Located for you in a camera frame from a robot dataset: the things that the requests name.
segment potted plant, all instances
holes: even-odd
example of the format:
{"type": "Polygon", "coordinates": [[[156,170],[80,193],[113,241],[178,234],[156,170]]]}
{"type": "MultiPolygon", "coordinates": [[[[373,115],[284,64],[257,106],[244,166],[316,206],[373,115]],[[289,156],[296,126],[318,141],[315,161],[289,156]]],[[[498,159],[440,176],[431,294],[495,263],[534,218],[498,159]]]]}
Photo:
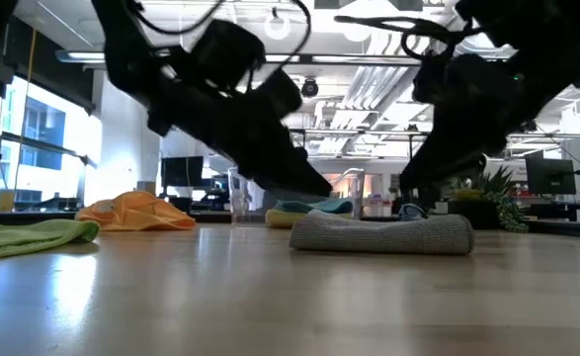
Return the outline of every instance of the potted plant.
{"type": "Polygon", "coordinates": [[[476,229],[505,228],[512,232],[527,232],[523,216],[509,199],[513,173],[500,167],[494,174],[483,172],[469,184],[453,181],[450,213],[465,216],[476,229]]]}

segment orange cloth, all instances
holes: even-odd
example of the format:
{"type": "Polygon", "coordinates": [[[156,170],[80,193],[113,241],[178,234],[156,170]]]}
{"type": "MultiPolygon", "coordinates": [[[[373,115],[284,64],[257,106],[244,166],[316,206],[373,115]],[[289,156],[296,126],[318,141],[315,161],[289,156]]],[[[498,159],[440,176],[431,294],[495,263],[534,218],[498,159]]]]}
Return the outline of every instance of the orange cloth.
{"type": "Polygon", "coordinates": [[[101,231],[192,229],[195,220],[171,204],[147,192],[120,194],[97,202],[76,215],[82,222],[96,222],[101,231]]]}

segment security camera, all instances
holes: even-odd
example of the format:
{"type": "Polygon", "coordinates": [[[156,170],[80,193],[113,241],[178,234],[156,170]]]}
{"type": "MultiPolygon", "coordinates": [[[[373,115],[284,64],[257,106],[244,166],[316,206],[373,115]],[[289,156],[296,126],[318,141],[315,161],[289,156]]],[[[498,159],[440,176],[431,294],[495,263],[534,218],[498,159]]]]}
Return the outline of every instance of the security camera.
{"type": "Polygon", "coordinates": [[[313,98],[316,95],[318,95],[318,84],[316,84],[316,79],[314,78],[305,79],[305,83],[302,84],[300,93],[305,98],[313,98]]]}

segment gray cloth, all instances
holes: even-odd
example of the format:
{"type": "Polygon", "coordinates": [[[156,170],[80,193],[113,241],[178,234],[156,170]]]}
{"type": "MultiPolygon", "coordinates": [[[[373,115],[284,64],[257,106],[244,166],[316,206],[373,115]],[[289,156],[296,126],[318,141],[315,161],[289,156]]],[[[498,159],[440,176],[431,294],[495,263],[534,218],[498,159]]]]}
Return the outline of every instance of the gray cloth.
{"type": "Polygon", "coordinates": [[[305,250],[416,254],[468,254],[469,221],[457,215],[416,222],[359,222],[311,211],[291,229],[290,247],[305,250]]]}

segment table surface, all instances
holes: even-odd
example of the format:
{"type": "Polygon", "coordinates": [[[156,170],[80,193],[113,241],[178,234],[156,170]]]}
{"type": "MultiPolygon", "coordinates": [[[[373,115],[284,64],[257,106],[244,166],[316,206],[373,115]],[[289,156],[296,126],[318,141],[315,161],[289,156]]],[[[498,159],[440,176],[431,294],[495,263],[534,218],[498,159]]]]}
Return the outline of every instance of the table surface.
{"type": "Polygon", "coordinates": [[[0,260],[0,355],[580,355],[580,238],[298,252],[287,231],[104,233],[0,260]]]}

